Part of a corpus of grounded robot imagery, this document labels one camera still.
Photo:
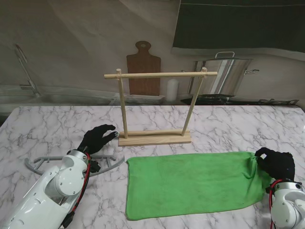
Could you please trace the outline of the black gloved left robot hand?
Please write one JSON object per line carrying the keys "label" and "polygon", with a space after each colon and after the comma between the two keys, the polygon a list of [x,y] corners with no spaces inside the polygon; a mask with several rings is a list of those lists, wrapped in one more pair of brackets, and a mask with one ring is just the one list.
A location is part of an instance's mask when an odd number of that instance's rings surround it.
{"label": "black gloved left robot hand", "polygon": [[119,133],[113,125],[100,125],[85,133],[82,142],[77,150],[93,155],[100,151],[108,142],[116,138]]}

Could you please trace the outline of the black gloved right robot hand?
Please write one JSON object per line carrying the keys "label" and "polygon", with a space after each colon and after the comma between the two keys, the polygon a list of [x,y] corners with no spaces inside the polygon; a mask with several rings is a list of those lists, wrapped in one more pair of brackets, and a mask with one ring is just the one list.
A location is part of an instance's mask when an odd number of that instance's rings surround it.
{"label": "black gloved right robot hand", "polygon": [[258,166],[275,180],[295,180],[295,162],[289,152],[277,152],[262,147],[255,152]]}

